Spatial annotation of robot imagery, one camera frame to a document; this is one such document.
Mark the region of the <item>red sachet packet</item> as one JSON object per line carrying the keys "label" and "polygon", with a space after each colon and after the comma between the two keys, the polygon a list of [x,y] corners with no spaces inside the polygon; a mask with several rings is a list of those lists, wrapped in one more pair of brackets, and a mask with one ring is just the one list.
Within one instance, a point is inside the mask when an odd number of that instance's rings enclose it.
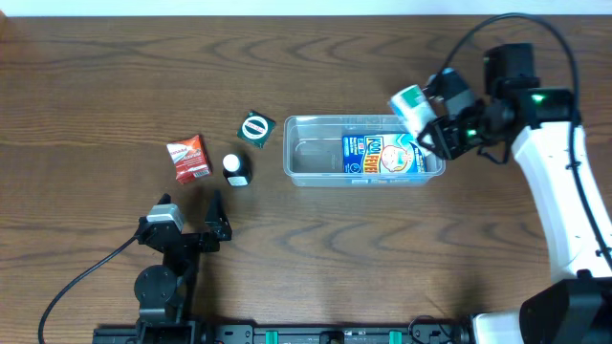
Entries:
{"label": "red sachet packet", "polygon": [[168,143],[166,149],[176,170],[176,180],[191,183],[211,174],[211,167],[201,135]]}

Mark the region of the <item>white green medicine box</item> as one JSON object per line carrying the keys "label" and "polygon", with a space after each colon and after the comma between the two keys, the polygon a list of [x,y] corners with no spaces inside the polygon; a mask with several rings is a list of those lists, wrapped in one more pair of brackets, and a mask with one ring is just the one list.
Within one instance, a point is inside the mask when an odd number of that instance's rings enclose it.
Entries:
{"label": "white green medicine box", "polygon": [[414,139],[418,138],[429,122],[437,118],[418,85],[408,86],[395,94],[389,100],[389,106]]}

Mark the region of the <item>blue Kool Fever box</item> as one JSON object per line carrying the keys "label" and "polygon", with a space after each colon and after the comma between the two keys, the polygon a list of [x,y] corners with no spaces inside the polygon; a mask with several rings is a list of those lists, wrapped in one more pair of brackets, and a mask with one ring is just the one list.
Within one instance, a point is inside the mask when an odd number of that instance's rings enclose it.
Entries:
{"label": "blue Kool Fever box", "polygon": [[410,134],[347,135],[342,138],[345,173],[421,174],[425,155]]}

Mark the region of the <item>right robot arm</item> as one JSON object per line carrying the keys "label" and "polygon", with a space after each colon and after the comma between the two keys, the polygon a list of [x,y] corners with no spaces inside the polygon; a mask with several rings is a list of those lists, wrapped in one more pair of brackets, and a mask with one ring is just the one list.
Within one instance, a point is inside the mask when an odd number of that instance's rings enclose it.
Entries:
{"label": "right robot arm", "polygon": [[544,88],[533,48],[505,44],[484,54],[484,101],[445,67],[427,97],[446,107],[418,137],[451,161],[475,149],[504,146],[533,194],[544,230],[552,284],[516,311],[470,319],[471,343],[608,343],[611,340],[611,220],[586,153],[575,93]]}

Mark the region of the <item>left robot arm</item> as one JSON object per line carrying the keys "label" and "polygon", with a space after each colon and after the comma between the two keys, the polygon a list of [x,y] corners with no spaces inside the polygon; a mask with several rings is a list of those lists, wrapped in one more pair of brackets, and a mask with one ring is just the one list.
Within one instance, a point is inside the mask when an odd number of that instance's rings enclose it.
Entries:
{"label": "left robot arm", "polygon": [[144,269],[134,284],[140,303],[137,343],[214,341],[208,325],[190,312],[200,256],[217,252],[220,244],[232,237],[221,193],[213,193],[205,216],[206,231],[184,233],[184,224],[183,214],[167,194],[139,219],[136,240],[160,252],[163,261]]}

